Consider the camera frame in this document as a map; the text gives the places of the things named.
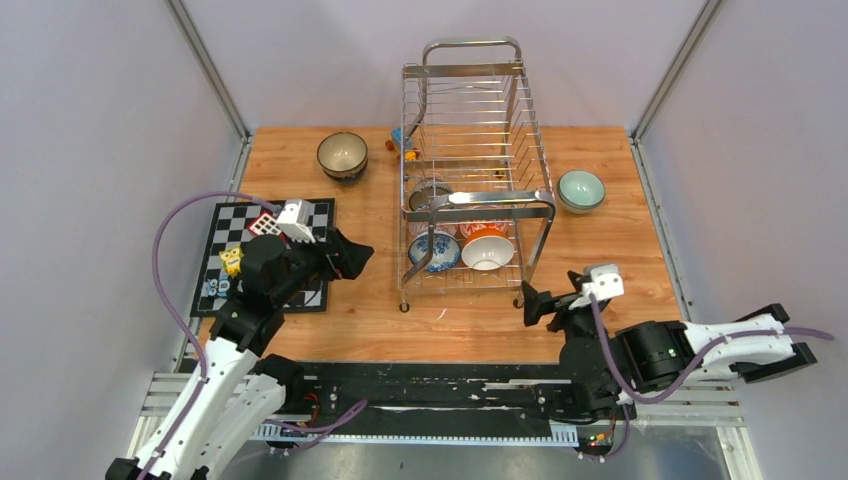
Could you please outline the blue floral bowl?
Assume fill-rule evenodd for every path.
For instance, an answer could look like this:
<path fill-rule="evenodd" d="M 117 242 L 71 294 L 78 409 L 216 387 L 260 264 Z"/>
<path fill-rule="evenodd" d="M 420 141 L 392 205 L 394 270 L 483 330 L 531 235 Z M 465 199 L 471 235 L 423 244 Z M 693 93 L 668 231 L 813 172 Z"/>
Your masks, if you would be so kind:
<path fill-rule="evenodd" d="M 425 267 L 427 272 L 442 272 L 455 267 L 461 259 L 461 247 L 455 236 L 436 230 L 433 241 L 434 245 L 430 246 L 427 232 L 415 236 L 407 248 L 409 261 L 415 264 L 431 252 L 431 260 Z"/>

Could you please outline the brown speckled bowl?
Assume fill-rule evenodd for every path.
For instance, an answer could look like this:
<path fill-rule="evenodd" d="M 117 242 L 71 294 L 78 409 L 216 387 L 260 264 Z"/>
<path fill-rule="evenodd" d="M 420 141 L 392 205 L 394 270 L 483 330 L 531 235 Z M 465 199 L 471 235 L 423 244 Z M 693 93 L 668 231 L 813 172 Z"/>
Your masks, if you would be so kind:
<path fill-rule="evenodd" d="M 368 148 L 362 137 L 353 132 L 336 132 L 319 144 L 316 157 L 323 170 L 356 172 L 368 161 Z"/>

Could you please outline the small celadon green bowl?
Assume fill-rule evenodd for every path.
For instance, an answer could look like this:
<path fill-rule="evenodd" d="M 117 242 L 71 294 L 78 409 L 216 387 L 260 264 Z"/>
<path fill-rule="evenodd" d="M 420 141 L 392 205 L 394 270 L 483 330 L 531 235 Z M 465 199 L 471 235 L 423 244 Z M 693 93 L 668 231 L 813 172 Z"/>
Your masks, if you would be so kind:
<path fill-rule="evenodd" d="M 603 205 L 603 201 L 583 205 L 583 204 L 572 202 L 568 198 L 560 198 L 559 203 L 561 204 L 562 208 L 565 211 L 572 213 L 572 214 L 575 214 L 575 215 L 589 214 L 591 212 L 598 210 Z"/>

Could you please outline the large ribbed celadon bowl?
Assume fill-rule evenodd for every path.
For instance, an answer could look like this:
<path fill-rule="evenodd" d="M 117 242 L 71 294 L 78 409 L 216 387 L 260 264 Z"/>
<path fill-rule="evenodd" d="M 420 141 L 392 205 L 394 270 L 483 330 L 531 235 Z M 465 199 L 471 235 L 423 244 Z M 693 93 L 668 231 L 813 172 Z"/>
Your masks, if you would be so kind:
<path fill-rule="evenodd" d="M 560 198 L 587 205 L 603 201 L 606 189 L 601 179 L 586 170 L 571 170 L 563 174 L 556 185 Z"/>

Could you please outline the steel two-tier dish rack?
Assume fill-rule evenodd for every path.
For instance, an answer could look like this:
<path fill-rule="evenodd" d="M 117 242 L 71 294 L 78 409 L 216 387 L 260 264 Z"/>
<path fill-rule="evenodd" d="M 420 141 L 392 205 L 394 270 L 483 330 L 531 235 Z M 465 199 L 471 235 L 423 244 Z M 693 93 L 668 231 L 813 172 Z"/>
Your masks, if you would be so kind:
<path fill-rule="evenodd" d="M 402 71 L 400 126 L 420 150 L 418 160 L 399 161 L 399 308 L 415 295 L 505 291 L 521 306 L 521 283 L 530 282 L 552 229 L 556 201 L 550 168 L 536 118 L 522 49 L 510 36 L 437 39 L 416 63 Z M 452 194 L 435 197 L 410 211 L 413 186 L 425 179 L 447 182 Z M 496 270 L 477 271 L 459 263 L 427 272 L 431 252 L 413 264 L 407 257 L 410 222 L 453 234 L 461 251 L 459 226 L 509 222 L 512 260 Z"/>

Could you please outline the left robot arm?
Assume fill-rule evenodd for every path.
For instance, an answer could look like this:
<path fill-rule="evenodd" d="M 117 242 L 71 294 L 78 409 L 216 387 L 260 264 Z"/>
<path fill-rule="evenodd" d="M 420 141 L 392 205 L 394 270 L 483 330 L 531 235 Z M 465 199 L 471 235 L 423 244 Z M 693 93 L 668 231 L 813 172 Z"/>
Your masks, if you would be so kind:
<path fill-rule="evenodd" d="M 302 365 L 265 353 L 285 305 L 315 281 L 356 279 L 374 254 L 335 227 L 322 241 L 260 235 L 240 251 L 241 289 L 216 311 L 190 380 L 148 442 L 134 457 L 115 459 L 106 478 L 218 478 L 269 416 L 305 403 Z"/>

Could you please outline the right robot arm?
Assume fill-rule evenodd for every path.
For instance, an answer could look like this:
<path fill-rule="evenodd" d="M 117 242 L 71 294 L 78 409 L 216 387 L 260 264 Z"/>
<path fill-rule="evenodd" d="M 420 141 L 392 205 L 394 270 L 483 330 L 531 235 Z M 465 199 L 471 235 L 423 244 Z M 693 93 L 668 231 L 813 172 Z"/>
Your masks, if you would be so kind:
<path fill-rule="evenodd" d="M 783 306 L 772 303 L 722 324 L 648 321 L 609 334 L 601 314 L 624 293 L 615 264 L 567 274 L 574 290 L 553 295 L 521 284 L 523 322 L 545 317 L 552 333 L 564 335 L 558 370 L 562 387 L 541 387 L 545 417 L 572 425 L 634 417 L 638 404 L 656 404 L 687 380 L 746 383 L 777 379 L 817 363 L 798 341 L 802 330 L 787 327 Z"/>

